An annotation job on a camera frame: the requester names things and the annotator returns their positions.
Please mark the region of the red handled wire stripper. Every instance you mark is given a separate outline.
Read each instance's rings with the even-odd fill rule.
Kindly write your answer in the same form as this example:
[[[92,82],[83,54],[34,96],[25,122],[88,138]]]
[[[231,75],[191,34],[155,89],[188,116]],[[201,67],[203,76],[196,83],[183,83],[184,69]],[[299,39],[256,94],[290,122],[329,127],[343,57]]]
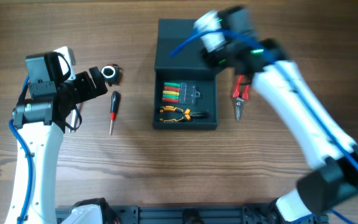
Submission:
[[[250,82],[245,75],[239,75],[234,85],[232,98],[234,99],[235,118],[241,119],[244,104],[249,100]]]

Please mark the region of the clear precision screwdriver set case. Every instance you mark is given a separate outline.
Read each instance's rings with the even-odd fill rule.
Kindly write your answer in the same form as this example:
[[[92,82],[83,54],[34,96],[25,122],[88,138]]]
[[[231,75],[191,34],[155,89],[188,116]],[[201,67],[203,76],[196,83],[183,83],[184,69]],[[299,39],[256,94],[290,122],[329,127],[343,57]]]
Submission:
[[[201,93],[195,84],[165,82],[163,85],[162,101],[165,103],[192,105],[200,97]]]

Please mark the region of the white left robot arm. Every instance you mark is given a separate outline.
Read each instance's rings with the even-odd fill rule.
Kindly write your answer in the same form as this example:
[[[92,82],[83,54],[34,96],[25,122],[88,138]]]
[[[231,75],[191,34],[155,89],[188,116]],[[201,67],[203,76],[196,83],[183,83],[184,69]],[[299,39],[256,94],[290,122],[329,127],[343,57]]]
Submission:
[[[9,128],[17,140],[17,164],[6,223],[56,223],[55,183],[58,154],[67,123],[78,104],[107,93],[97,67],[75,73],[72,49],[25,58],[27,78]]]

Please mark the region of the orange black pliers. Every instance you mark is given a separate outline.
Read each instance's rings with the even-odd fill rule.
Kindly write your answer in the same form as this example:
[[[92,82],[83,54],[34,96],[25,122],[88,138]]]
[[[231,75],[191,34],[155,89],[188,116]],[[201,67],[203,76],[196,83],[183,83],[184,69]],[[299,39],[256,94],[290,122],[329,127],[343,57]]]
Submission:
[[[189,108],[182,109],[177,106],[161,106],[159,109],[161,117],[159,121],[164,123],[189,122],[193,119],[208,118],[208,112],[192,111]]]

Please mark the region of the black red screwdriver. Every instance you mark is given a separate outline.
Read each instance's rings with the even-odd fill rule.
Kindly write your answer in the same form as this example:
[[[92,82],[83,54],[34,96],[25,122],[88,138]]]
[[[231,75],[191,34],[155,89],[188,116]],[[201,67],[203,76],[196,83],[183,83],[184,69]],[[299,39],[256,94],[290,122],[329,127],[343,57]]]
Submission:
[[[109,135],[112,135],[114,122],[116,120],[117,111],[119,109],[119,104],[121,102],[121,94],[118,91],[113,91],[111,96],[111,107],[110,107],[110,128],[109,128]]]

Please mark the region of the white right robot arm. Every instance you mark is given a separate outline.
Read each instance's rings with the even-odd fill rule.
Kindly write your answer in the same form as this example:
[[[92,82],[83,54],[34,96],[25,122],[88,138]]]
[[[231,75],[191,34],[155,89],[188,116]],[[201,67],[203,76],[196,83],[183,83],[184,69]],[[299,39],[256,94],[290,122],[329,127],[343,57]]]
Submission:
[[[194,23],[214,65],[249,77],[303,151],[311,172],[275,202],[285,222],[332,211],[358,194],[358,144],[310,90],[296,62],[274,39],[260,40],[247,9],[209,11]]]

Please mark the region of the dark teal hinged box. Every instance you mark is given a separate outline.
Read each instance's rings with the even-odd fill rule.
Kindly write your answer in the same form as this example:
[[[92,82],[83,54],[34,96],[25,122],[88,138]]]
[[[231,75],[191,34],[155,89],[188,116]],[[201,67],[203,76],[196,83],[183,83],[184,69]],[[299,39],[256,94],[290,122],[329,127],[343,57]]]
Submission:
[[[154,129],[214,130],[218,126],[216,72],[211,71],[201,58],[203,43],[194,40],[174,56],[171,52],[193,35],[193,19],[159,19],[155,55]],[[195,84],[201,97],[195,104],[165,103],[162,101],[165,82]],[[189,122],[164,123],[159,121],[161,106],[177,106],[192,111],[208,112],[209,117]]]

